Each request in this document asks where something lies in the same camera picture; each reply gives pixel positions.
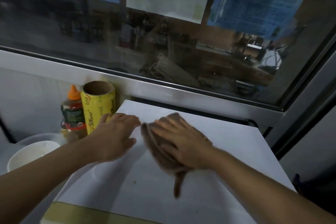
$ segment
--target plastic squeeze bottle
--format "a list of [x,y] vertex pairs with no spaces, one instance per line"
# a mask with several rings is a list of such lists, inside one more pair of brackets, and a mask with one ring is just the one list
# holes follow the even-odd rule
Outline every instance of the plastic squeeze bottle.
[[76,141],[87,136],[83,104],[80,92],[72,85],[68,98],[62,106],[63,125],[65,126],[65,138],[68,142]]

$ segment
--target metal frame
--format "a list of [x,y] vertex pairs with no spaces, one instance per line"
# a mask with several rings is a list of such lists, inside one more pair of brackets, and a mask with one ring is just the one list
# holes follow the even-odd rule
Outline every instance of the metal frame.
[[130,78],[127,74],[111,74],[107,69],[71,61],[66,61],[65,64],[61,63],[61,59],[40,57],[0,50],[0,67],[79,85],[88,81],[108,80],[115,85],[118,93],[123,95],[240,120],[250,119],[262,126],[273,127],[284,115],[281,111],[193,92],[187,87],[176,88],[167,83],[160,85],[155,81],[141,80],[141,77]]
[[336,80],[336,51],[325,62],[314,78],[309,82],[301,94],[292,103],[279,123],[266,136],[266,141],[270,147],[288,131],[288,129],[307,111],[315,100],[321,96],[322,92]]

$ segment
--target white wall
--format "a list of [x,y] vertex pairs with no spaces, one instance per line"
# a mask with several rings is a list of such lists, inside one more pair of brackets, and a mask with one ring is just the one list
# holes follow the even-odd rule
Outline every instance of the white wall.
[[336,107],[280,160],[280,164],[291,180],[298,173],[301,181],[313,179],[336,165]]
[[61,129],[61,103],[71,84],[0,68],[0,116],[18,141]]

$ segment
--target orange bottle cap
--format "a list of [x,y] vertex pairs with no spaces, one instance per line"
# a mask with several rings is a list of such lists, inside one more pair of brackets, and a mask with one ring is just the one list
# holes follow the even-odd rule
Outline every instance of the orange bottle cap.
[[68,98],[70,100],[78,100],[81,99],[81,93],[76,89],[75,85],[71,85],[71,88],[68,92]]

